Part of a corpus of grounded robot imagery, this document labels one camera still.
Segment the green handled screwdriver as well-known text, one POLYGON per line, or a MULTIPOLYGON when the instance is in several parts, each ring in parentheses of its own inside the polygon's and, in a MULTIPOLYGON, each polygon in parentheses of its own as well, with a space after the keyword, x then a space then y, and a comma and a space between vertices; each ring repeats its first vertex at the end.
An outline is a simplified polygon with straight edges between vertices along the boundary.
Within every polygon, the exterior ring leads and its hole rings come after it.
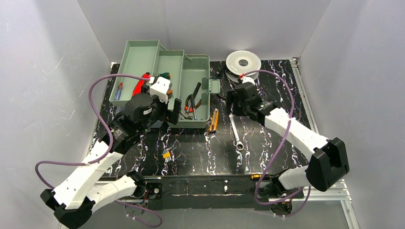
POLYGON ((170 80, 171 79, 171 74, 169 72, 165 72, 165 73, 159 73, 158 77, 163 77, 165 79, 170 80))

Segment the orange utility knife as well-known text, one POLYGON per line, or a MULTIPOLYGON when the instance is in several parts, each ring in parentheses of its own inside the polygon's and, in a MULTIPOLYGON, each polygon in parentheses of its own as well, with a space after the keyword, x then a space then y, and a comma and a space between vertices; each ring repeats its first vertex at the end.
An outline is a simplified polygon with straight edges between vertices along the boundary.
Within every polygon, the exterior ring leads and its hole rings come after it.
POLYGON ((208 129, 208 133, 210 134, 216 133, 218 127, 218 119, 219 119, 219 110, 215 108, 211 117, 211 123, 208 129))

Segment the small black hammer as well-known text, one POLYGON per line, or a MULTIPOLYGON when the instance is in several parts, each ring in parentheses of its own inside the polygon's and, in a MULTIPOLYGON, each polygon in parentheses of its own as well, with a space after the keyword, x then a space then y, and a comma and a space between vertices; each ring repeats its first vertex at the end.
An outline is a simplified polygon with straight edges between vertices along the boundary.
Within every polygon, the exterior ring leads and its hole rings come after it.
POLYGON ((196 120, 195 117, 192 117, 189 115, 189 113, 193 113, 201 104, 201 101, 198 103, 195 103, 195 96, 193 94, 188 95, 185 101, 185 114, 186 114, 186 119, 194 119, 196 120))

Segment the red black utility knife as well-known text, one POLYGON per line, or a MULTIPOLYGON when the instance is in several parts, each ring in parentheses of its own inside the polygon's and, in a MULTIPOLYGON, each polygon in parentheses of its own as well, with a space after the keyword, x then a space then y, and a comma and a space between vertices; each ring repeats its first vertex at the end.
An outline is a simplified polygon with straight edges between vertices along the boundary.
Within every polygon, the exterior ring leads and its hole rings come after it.
MULTIPOLYGON (((150 78, 150 72, 144 73, 144 74, 142 75, 142 78, 149 79, 149 78, 150 78)), ((139 81, 138 81, 138 83, 136 84, 136 86, 135 86, 135 88, 134 88, 134 90, 133 90, 132 97, 133 97, 134 95, 136 95, 136 94, 141 93, 141 88, 142 88, 142 86, 143 86, 143 84, 144 84, 145 82, 146 82, 146 81, 144 81, 144 80, 139 80, 139 81)))

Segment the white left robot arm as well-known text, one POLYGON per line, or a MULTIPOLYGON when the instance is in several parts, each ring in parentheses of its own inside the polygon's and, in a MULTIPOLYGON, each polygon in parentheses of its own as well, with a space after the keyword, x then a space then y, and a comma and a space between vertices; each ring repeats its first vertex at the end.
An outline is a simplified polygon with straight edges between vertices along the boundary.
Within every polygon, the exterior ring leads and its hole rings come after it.
POLYGON ((70 176, 56 187, 48 185, 41 193, 41 199, 62 225, 77 229, 105 205, 120 203, 123 197, 148 196, 147 182, 137 171, 103 186, 98 187, 96 183, 156 122, 177 124, 181 100, 174 99, 173 108, 169 108, 171 86, 167 76, 144 79, 140 93, 127 101, 110 123, 100 120, 105 131, 83 161, 74 163, 75 170, 70 176))

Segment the orange black hex key holder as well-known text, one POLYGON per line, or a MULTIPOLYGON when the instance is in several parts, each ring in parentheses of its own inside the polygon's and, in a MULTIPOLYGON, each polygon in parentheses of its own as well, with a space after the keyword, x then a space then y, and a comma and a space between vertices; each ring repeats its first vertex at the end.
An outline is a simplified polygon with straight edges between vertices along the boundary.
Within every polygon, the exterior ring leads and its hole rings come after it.
POLYGON ((167 92, 167 96, 168 96, 169 98, 171 98, 171 97, 173 96, 172 89, 169 89, 169 91, 167 92))

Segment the yellow hex key set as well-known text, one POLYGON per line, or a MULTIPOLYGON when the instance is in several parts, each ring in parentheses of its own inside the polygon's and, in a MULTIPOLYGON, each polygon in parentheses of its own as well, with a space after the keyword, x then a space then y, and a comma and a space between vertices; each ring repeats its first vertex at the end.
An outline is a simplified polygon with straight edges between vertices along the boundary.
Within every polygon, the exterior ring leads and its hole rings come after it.
POLYGON ((165 160, 165 162, 170 162, 170 161, 172 161, 172 159, 173 159, 171 152, 168 151, 168 150, 166 150, 166 151, 164 151, 164 152, 162 153, 162 157, 163 157, 163 159, 165 160))

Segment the blue handled screwdriver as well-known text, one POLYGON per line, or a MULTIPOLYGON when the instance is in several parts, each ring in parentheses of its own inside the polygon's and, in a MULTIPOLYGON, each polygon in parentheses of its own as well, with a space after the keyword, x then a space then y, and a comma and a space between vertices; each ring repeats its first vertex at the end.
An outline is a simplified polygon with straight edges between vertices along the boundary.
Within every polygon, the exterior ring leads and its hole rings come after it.
POLYGON ((121 94, 122 94, 122 89, 123 89, 123 82, 120 82, 119 85, 118 85, 115 97, 114 97, 115 101, 120 100, 121 94))

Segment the red needle nose pliers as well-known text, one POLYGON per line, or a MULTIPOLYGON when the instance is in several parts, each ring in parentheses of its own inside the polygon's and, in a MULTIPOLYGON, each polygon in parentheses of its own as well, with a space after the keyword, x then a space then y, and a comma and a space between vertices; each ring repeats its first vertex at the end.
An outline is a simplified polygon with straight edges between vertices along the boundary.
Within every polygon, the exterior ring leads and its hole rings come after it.
POLYGON ((192 95, 188 95, 187 98, 186 98, 186 101, 185 101, 184 110, 185 110, 185 112, 187 112, 187 113, 193 112, 194 109, 197 109, 197 108, 202 104, 202 100, 201 100, 201 99, 200 99, 197 103, 196 103, 196 102, 192 103, 192 102, 191 102, 191 97, 192 97, 192 95))

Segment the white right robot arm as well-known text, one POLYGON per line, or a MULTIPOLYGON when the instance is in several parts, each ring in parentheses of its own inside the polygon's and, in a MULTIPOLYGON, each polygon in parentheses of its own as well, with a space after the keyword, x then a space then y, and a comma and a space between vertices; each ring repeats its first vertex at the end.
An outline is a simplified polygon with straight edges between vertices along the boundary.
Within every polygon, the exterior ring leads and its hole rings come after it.
POLYGON ((242 83, 226 94, 227 112, 248 116, 262 126, 286 137, 308 160, 308 165, 287 169, 272 179, 279 190, 312 186, 325 192, 349 173, 345 143, 310 130, 272 98, 263 99, 252 83, 242 83))

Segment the green plastic tool box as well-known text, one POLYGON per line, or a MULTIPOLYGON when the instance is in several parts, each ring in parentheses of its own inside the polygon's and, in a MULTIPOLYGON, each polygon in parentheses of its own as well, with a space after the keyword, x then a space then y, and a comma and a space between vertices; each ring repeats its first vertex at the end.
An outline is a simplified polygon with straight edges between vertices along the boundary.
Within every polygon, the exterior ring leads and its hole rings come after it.
POLYGON ((197 118, 180 119, 171 128, 205 128, 211 117, 210 100, 212 94, 220 92, 218 79, 210 78, 210 59, 206 54, 185 54, 184 50, 168 50, 159 40, 127 41, 118 73, 141 77, 149 72, 152 76, 159 73, 170 73, 173 98, 169 108, 172 109, 174 99, 178 98, 185 106, 186 98, 194 92, 197 84, 200 88, 195 96, 197 118))

